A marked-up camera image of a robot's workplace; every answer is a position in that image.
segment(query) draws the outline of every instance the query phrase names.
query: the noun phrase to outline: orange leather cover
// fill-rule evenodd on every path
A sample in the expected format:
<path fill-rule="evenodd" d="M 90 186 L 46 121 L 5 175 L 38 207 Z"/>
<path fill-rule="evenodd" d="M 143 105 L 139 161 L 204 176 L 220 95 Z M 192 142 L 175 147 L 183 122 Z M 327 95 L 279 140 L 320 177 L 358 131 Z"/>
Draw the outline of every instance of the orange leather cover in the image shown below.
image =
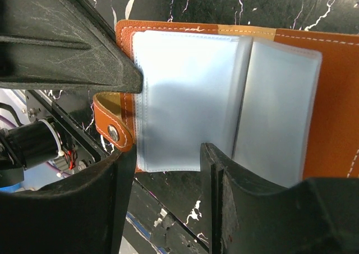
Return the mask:
<path fill-rule="evenodd" d="M 116 42 L 131 58 L 132 36 L 137 31 L 160 30 L 190 33 L 251 35 L 294 47 L 322 52 L 319 83 L 309 133 L 303 178 L 359 177 L 359 35 L 328 34 L 309 31 L 270 29 L 254 26 L 187 24 L 123 20 L 116 26 Z M 101 104 L 94 96 L 97 130 L 122 151 L 129 141 L 136 142 L 135 110 L 132 94 L 111 93 L 112 104 Z M 127 136 L 112 141 L 107 127 Z"/>

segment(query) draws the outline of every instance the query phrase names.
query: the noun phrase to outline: screw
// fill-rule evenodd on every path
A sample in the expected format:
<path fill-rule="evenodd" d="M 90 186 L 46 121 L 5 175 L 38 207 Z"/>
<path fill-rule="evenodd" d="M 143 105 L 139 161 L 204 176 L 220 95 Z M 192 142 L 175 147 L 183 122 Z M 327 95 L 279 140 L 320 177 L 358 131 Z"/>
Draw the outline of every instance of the screw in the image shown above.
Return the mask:
<path fill-rule="evenodd" d="M 117 142 L 119 140 L 118 132 L 115 127 L 113 127 L 112 125 L 109 125 L 107 128 L 107 131 L 110 134 L 110 137 L 112 138 L 113 141 Z"/>
<path fill-rule="evenodd" d="M 36 112 L 35 112 L 35 108 L 30 108 L 29 111 L 27 111 L 27 115 L 29 116 L 29 118 L 35 117 L 36 116 Z"/>
<path fill-rule="evenodd" d="M 87 165 L 86 165 L 86 163 L 84 161 L 80 160 L 77 168 L 78 168 L 79 171 L 81 171 L 81 170 L 86 169 Z"/>

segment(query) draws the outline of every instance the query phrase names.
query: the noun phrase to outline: white ring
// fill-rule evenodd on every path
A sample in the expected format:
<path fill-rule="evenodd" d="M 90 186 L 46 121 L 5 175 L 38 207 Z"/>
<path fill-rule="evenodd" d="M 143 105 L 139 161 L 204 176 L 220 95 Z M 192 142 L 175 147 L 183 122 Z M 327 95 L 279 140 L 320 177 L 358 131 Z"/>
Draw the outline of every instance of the white ring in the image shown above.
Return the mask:
<path fill-rule="evenodd" d="M 65 152 L 62 151 L 61 149 L 61 142 L 60 142 L 60 139 L 58 138 L 55 130 L 53 129 L 53 127 L 51 126 L 50 123 L 48 123 L 46 120 L 44 119 L 40 119 L 39 121 L 45 123 L 45 125 L 49 128 L 49 130 L 51 131 L 53 137 L 55 138 L 55 141 L 56 141 L 56 144 L 57 144 L 57 151 L 58 151 L 58 157 L 62 157 L 65 155 Z"/>

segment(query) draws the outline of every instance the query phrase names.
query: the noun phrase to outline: black marble surface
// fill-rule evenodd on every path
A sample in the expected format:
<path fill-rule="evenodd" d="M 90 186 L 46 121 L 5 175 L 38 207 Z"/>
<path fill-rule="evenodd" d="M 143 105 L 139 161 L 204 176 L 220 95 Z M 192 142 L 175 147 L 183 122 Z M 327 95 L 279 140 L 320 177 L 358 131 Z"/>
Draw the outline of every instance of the black marble surface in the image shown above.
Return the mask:
<path fill-rule="evenodd" d="M 89 0 L 114 27 L 121 19 L 253 25 L 359 34 L 359 0 Z M 96 132 L 92 91 L 47 91 L 107 152 Z M 143 173 L 137 180 L 206 242 L 199 173 Z"/>

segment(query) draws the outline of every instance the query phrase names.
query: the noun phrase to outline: open card holder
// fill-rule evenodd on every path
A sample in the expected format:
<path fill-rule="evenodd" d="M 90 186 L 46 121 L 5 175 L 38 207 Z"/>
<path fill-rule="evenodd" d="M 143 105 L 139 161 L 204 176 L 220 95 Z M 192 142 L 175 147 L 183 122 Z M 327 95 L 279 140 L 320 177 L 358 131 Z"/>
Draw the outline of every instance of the open card holder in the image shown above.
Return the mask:
<path fill-rule="evenodd" d="M 125 20 L 116 37 L 144 87 L 96 94 L 96 128 L 137 144 L 139 170 L 198 171 L 211 142 L 286 187 L 358 176 L 359 36 Z"/>

